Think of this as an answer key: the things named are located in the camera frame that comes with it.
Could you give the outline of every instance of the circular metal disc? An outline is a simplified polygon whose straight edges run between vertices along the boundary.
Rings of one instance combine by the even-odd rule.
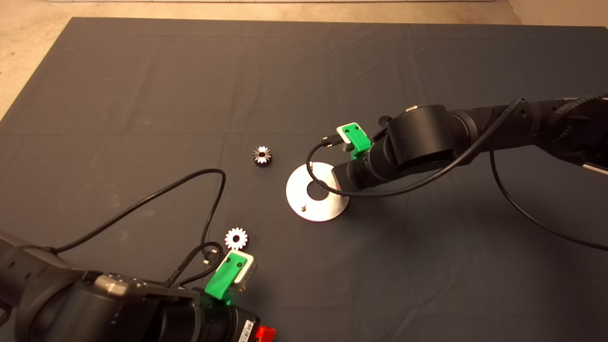
[[[331,173],[333,168],[324,162],[313,163],[314,175],[328,186],[337,189],[336,180]],[[312,181],[305,164],[291,173],[285,187],[287,202],[291,209],[299,216],[315,222],[329,221],[340,215],[348,204],[348,197],[330,192],[325,199],[317,201],[308,195],[308,185]]]

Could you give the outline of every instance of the label sticker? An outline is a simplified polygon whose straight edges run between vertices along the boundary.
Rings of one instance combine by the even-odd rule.
[[[241,338],[238,339],[238,342],[247,342],[249,341],[249,336],[251,335],[251,330],[254,329],[254,323],[252,321],[245,321],[245,327],[243,328],[243,332],[241,332]]]

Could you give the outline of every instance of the small metal gear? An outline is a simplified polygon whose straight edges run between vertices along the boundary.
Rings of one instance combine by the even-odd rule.
[[[249,235],[247,235],[247,232],[243,228],[236,227],[228,231],[224,241],[226,242],[226,246],[231,250],[241,250],[247,245]]]
[[[272,153],[266,146],[260,146],[254,150],[254,162],[259,167],[266,167],[272,162]]]

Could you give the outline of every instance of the metal ring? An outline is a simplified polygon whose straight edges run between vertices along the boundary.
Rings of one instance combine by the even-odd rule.
[[[330,187],[337,189],[336,179],[334,178],[333,166],[324,162],[312,163],[313,173]],[[314,222],[329,221],[340,215],[348,204],[348,197],[329,193],[323,200],[315,200],[308,195],[308,185],[313,179],[306,171],[306,164],[298,167],[291,173],[285,194],[287,202],[293,211],[299,216]]]

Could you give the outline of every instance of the black cable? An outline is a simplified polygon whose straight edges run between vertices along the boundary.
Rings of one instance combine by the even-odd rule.
[[[547,228],[545,225],[543,225],[541,222],[538,222],[538,220],[536,220],[534,217],[532,217],[530,214],[528,214],[524,209],[522,209],[522,207],[520,207],[515,202],[513,197],[511,197],[511,195],[506,191],[505,186],[502,184],[502,181],[500,180],[500,177],[498,176],[498,170],[496,169],[496,159],[494,157],[494,151],[490,151],[490,166],[492,167],[492,174],[494,175],[494,180],[496,181],[496,185],[498,185],[500,192],[505,196],[506,200],[509,201],[509,203],[511,203],[511,205],[515,209],[517,209],[517,211],[519,211],[523,216],[525,216],[527,219],[532,221],[535,225],[537,225],[538,227],[544,229],[545,231],[547,231],[557,237],[568,240],[570,242],[574,242],[574,243],[578,243],[579,245],[595,248],[596,250],[608,251],[608,246],[600,245],[599,243],[588,242],[585,240],[577,239],[576,237],[562,234],[560,232],[552,231],[549,228]]]
[[[188,265],[190,265],[190,263],[192,262],[194,257],[199,252],[204,251],[205,248],[207,248],[209,246],[213,246],[216,248],[217,253],[219,254],[218,257],[216,258],[217,261],[211,268],[208,268],[205,271],[203,271],[202,273],[199,273],[196,276],[193,276],[193,277],[200,276],[199,278],[196,278],[194,280],[201,279],[201,278],[207,276],[208,274],[210,274],[211,272],[213,272],[216,268],[218,268],[219,263],[224,259],[224,251],[222,250],[222,246],[217,242],[204,242],[204,243],[196,246],[193,250],[191,250],[188,253],[188,255],[186,255],[186,258],[179,264],[178,268],[173,272],[173,274],[169,278],[167,278],[167,280],[164,281],[161,285],[169,287],[169,286],[172,286],[173,284],[175,284],[175,281],[184,272],[186,267],[188,267]]]
[[[511,102],[511,104],[500,114],[500,116],[498,117],[498,119],[496,119],[496,121],[494,121],[489,127],[488,129],[477,139],[477,141],[475,141],[473,144],[471,144],[471,146],[469,146],[469,148],[467,148],[460,156],[458,156],[458,158],[454,159],[449,165],[447,165],[446,167],[444,167],[443,169],[433,173],[430,176],[427,176],[413,184],[410,184],[408,186],[402,187],[400,189],[395,189],[395,190],[391,190],[391,191],[383,191],[383,192],[367,192],[367,193],[359,193],[359,192],[347,192],[347,191],[341,191],[341,190],[337,190],[334,189],[330,186],[328,186],[327,184],[321,182],[321,180],[319,180],[314,174],[313,174],[313,170],[311,168],[311,159],[313,158],[313,154],[320,149],[323,146],[326,146],[329,144],[329,142],[321,142],[319,144],[317,144],[311,151],[310,153],[308,153],[308,156],[306,157],[306,170],[308,171],[308,174],[310,175],[310,177],[313,179],[313,181],[315,183],[317,183],[320,187],[322,187],[323,189],[332,192],[334,194],[338,194],[341,196],[348,196],[348,197],[372,197],[372,198],[376,198],[376,197],[390,197],[390,196],[397,196],[397,195],[402,195],[405,194],[406,192],[410,192],[416,189],[419,189],[437,179],[439,179],[440,177],[442,177],[443,175],[445,175],[446,173],[450,172],[452,169],[454,169],[455,167],[457,167],[458,165],[460,165],[461,162],[463,162],[465,159],[469,158],[470,156],[474,155],[475,153],[478,153],[478,151],[480,150],[480,148],[483,146],[483,144],[492,136],[492,134],[500,127],[500,125],[507,119],[507,117],[515,110],[515,107],[517,107],[521,101],[523,99],[517,99],[513,102]]]
[[[58,254],[58,253],[62,253],[65,252],[67,250],[71,250],[72,248],[75,248],[77,246],[82,245],[83,243],[87,242],[88,240],[91,240],[93,237],[97,236],[98,234],[100,234],[101,232],[103,232],[104,230],[108,229],[110,226],[112,226],[113,224],[115,224],[116,222],[120,221],[122,218],[124,218],[125,216],[129,215],[130,213],[134,212],[135,210],[137,210],[138,208],[140,208],[141,206],[143,206],[144,204],[150,202],[151,200],[158,198],[164,194],[166,194],[167,192],[177,188],[178,186],[198,177],[201,175],[206,175],[208,173],[217,173],[219,175],[221,175],[221,184],[218,190],[218,195],[215,198],[215,202],[213,204],[213,207],[211,208],[211,211],[209,212],[209,216],[207,217],[207,222],[205,223],[205,227],[203,228],[202,231],[202,235],[201,235],[201,243],[204,242],[207,231],[209,230],[209,224],[211,224],[211,219],[213,218],[213,214],[215,213],[215,209],[218,206],[219,200],[222,197],[222,193],[224,192],[224,185],[226,184],[226,173],[223,170],[220,169],[203,169],[203,170],[199,170],[196,172],[193,172],[185,177],[183,177],[182,179],[174,182],[173,184],[170,184],[158,191],[156,191],[155,193],[139,200],[137,203],[133,204],[132,206],[126,208],[125,210],[123,210],[122,212],[120,212],[119,214],[115,215],[113,218],[110,218],[108,221],[106,221],[104,224],[102,224],[101,226],[93,229],[91,232],[87,233],[86,235],[84,235],[83,237],[79,238],[76,241],[73,241],[71,243],[68,243],[66,245],[63,245],[61,247],[45,247],[46,250],[50,251],[51,253],[54,254]]]

